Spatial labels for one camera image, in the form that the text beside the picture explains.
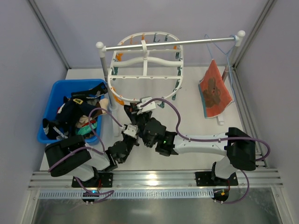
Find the navy christmas sock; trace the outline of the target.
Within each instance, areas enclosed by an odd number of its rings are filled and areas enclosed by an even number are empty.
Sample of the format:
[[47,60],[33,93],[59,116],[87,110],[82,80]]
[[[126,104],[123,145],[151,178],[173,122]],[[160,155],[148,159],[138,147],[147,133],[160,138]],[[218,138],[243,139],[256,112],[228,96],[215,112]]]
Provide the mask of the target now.
[[131,124],[136,125],[137,124],[137,112],[138,112],[137,104],[130,103],[129,105],[124,105],[123,108],[124,108],[126,115],[130,119]]
[[71,98],[67,100],[66,97],[64,97],[64,103],[58,109],[55,119],[60,123],[75,126],[82,116],[88,116],[95,108],[96,106],[90,105],[81,99]]

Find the beige brown striped sock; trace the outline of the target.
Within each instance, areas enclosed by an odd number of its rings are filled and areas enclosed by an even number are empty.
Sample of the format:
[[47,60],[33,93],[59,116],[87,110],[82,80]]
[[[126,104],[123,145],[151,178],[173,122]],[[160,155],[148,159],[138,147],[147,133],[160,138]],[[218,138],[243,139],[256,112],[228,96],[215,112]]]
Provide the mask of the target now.
[[101,99],[96,103],[97,108],[103,108],[104,110],[97,110],[96,116],[101,116],[107,113],[109,100],[107,98]]

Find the white oval clip hanger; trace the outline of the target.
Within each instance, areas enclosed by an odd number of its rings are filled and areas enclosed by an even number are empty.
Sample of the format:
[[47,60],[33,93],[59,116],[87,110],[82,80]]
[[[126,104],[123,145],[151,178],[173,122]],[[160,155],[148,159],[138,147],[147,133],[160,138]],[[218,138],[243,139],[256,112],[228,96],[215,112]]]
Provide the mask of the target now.
[[[125,102],[136,103],[139,100],[136,98],[126,98],[118,94],[112,86],[111,81],[118,78],[121,79],[175,79],[176,84],[173,91],[164,96],[164,99],[176,99],[177,91],[180,89],[183,80],[183,42],[176,36],[167,32],[144,32],[135,33],[127,36],[121,40],[117,46],[107,47],[96,44],[99,50],[101,65],[103,68],[105,81],[110,93],[119,104],[123,105]],[[175,61],[164,60],[159,57],[152,57],[150,53],[165,53],[174,52]],[[128,67],[136,63],[142,63],[141,75],[118,75],[119,68]],[[175,67],[178,69],[176,76],[158,77],[148,74],[149,63],[162,65],[164,67]]]

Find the black blue sport sock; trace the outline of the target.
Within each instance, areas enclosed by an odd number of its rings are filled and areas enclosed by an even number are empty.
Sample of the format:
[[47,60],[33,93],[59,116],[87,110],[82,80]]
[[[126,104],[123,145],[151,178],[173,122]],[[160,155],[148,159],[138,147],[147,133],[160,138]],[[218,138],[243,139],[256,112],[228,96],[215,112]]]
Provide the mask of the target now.
[[42,121],[43,131],[50,140],[63,140],[68,138],[68,130],[64,124],[57,120],[48,120],[46,118]]
[[107,93],[107,87],[104,82],[87,91],[72,92],[71,98],[78,98],[81,100],[91,100],[100,98]]

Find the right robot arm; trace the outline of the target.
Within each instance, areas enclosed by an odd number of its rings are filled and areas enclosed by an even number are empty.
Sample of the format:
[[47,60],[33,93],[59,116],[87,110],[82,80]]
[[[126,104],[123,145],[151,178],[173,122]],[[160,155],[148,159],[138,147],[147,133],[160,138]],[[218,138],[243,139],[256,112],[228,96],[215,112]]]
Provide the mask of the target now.
[[212,165],[211,178],[228,179],[235,171],[253,171],[256,169],[255,142],[238,128],[231,127],[226,133],[202,136],[200,142],[193,141],[193,136],[180,137],[177,132],[166,130],[151,112],[127,112],[132,124],[138,126],[139,137],[146,147],[155,147],[163,156],[186,153],[207,153],[221,155],[223,158]]

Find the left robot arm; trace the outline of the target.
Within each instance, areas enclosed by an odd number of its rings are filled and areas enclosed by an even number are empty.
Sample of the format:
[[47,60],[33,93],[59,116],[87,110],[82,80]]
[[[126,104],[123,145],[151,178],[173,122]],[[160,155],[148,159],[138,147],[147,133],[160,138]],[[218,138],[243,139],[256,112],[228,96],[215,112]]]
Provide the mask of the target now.
[[98,177],[98,172],[118,168],[128,158],[133,146],[138,146],[138,136],[123,134],[123,140],[115,142],[104,152],[88,145],[83,136],[76,135],[48,145],[45,154],[52,177],[72,175],[86,182]]

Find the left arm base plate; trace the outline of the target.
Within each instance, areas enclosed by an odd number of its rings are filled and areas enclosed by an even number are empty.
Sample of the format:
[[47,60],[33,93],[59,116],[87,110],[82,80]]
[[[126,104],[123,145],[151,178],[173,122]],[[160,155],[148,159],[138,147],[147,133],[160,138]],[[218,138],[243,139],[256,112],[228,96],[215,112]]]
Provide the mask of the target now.
[[86,188],[111,188],[113,186],[113,173],[98,173],[98,176],[85,182],[81,181],[81,184]]

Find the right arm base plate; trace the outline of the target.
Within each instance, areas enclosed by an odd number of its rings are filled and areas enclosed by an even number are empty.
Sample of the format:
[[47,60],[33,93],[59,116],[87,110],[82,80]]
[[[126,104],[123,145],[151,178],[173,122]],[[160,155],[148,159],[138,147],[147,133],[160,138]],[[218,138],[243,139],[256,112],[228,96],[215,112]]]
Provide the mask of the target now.
[[212,179],[211,171],[200,171],[195,172],[195,181],[198,187],[208,187],[208,186],[238,186],[238,180],[236,173],[233,173],[228,179],[222,179],[215,177]]

